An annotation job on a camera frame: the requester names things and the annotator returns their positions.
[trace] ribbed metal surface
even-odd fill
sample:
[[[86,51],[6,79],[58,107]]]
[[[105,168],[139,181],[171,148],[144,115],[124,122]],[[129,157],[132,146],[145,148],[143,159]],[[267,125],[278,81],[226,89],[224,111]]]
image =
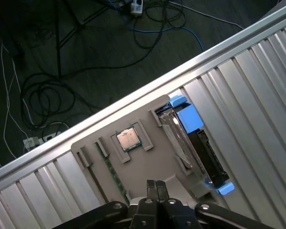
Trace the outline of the ribbed metal surface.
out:
[[[286,228],[286,28],[184,88],[236,184],[227,207]]]
[[[99,205],[67,153],[0,192],[0,228],[53,228]]]

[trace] floor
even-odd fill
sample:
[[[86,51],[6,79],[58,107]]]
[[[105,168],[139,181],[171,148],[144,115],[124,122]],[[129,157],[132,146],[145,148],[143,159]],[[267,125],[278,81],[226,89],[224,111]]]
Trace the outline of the floor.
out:
[[[27,23],[27,17],[23,15],[29,12],[35,17],[37,23],[42,21],[43,26],[48,28],[49,33],[52,33],[52,1],[45,0],[42,1],[42,4],[36,0],[19,2],[17,6],[9,5],[10,7],[5,10],[5,14],[9,15],[10,20],[7,24],[10,33],[23,50],[23,55],[15,58],[18,78],[20,85],[22,85],[28,76],[40,72],[41,69],[51,74],[57,74],[57,64],[55,36],[53,35],[42,44],[39,44],[39,41],[34,39],[32,32],[28,31],[26,26],[23,26]],[[243,27],[248,27],[274,7],[276,2],[276,0],[213,0],[206,3],[204,0],[184,0],[183,4],[238,23]],[[71,6],[80,20],[85,19],[88,15],[102,7],[91,0],[78,0],[72,2]],[[59,3],[59,13],[60,35],[63,37],[74,25],[61,2]],[[222,23],[188,10],[184,10],[184,13],[187,28],[190,28],[199,36],[205,50],[240,31],[236,26]],[[146,16],[140,19],[137,25],[138,28],[145,30],[157,30],[159,26],[160,24],[149,20]],[[157,35],[140,33],[137,36],[141,42],[150,44]],[[190,32],[185,30],[167,31],[163,33],[160,42],[142,62],[119,70],[85,71],[71,79],[65,80],[65,83],[86,101],[89,101],[89,103],[104,108],[201,52],[202,50],[196,38]],[[139,49],[135,44],[133,32],[123,24],[120,15],[113,10],[107,10],[62,47],[62,74],[90,66],[124,65],[139,59],[145,54],[146,50]],[[9,86],[14,71],[11,58],[5,51],[3,52],[3,63],[7,85]],[[41,75],[36,77],[35,80],[41,81],[43,79],[46,79],[46,77]],[[3,140],[3,129],[7,112],[4,85],[0,58],[0,163],[2,165],[14,159]],[[62,106],[67,107],[72,100],[70,94],[64,90],[59,91],[59,93]],[[51,100],[57,103],[55,101],[57,96],[53,95]],[[10,89],[10,113],[29,137],[41,137],[41,130],[32,131],[26,128],[22,122],[20,93],[15,81]],[[63,121],[72,114],[78,113],[81,115],[75,115],[66,121],[69,126],[73,126],[91,115],[87,106],[77,101],[71,111],[52,117],[49,119],[49,122]],[[40,117],[37,115],[32,114],[32,118],[35,122],[40,120]],[[56,130],[57,127],[53,125],[44,131],[44,135],[55,133]],[[5,136],[8,146],[15,157],[20,157],[26,152],[23,149],[22,142],[26,137],[10,118],[7,122]]]

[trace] blue cable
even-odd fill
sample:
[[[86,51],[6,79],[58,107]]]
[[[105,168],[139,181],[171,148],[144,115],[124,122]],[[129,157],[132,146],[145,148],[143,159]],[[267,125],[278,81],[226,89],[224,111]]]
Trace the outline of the blue cable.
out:
[[[116,6],[113,4],[113,2],[112,2],[111,0],[108,0],[108,1],[109,1],[109,3],[114,7],[114,9],[115,9],[117,12],[119,12],[119,15],[120,15],[122,21],[124,22],[124,24],[125,24],[129,29],[131,29],[132,31],[142,32],[142,33],[159,33],[159,32],[161,32],[160,30],[151,30],[151,31],[148,31],[148,30],[147,30],[147,31],[146,31],[146,30],[139,30],[139,29],[136,29],[136,28],[132,27],[131,25],[129,25],[129,24],[124,20],[124,18],[123,18],[123,17],[121,16],[121,14],[120,14],[119,9],[116,8]],[[174,28],[174,27],[168,27],[168,28],[166,28],[166,29],[163,29],[162,32],[166,32],[166,31],[173,30],[173,29],[175,29],[175,28]],[[201,40],[199,39],[199,37],[196,35],[196,33],[195,33],[194,31],[192,31],[192,30],[190,30],[189,28],[184,27],[184,26],[183,26],[183,27],[180,27],[180,29],[183,29],[183,30],[186,30],[186,31],[190,32],[190,33],[197,39],[201,50],[204,52],[204,47],[203,47],[203,45],[202,45],[202,42],[201,42]]]

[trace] tripod leg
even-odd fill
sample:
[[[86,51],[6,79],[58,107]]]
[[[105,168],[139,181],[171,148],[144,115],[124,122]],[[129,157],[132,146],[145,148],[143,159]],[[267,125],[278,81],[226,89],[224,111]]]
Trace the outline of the tripod leg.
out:
[[[67,10],[68,10],[68,13],[70,14],[70,16],[72,17],[72,19],[73,19],[73,21],[74,21],[74,23],[75,23],[75,26],[76,26],[77,28],[81,27],[82,24],[81,24],[80,21],[77,19],[77,17],[76,17],[76,15],[75,15],[75,13],[73,12],[72,7],[70,6],[69,2],[68,2],[67,0],[62,0],[62,2],[65,4],[65,6],[66,6],[66,8],[67,8]]]
[[[59,45],[59,11],[58,0],[54,0],[54,17],[55,17],[55,38],[56,38],[56,55],[58,77],[61,78],[61,49]]]

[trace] blue plastic clip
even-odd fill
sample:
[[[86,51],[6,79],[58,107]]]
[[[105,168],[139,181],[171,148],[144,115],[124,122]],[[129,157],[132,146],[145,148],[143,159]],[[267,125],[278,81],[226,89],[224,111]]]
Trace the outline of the blue plastic clip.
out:
[[[177,112],[177,115],[187,134],[199,129],[204,125],[195,107],[191,104]]]
[[[217,188],[216,191],[221,195],[226,195],[229,192],[232,192],[235,189],[234,184],[232,182],[227,182],[221,187]]]
[[[183,95],[175,95],[173,98],[170,99],[170,104],[173,108],[185,103],[187,99]]]

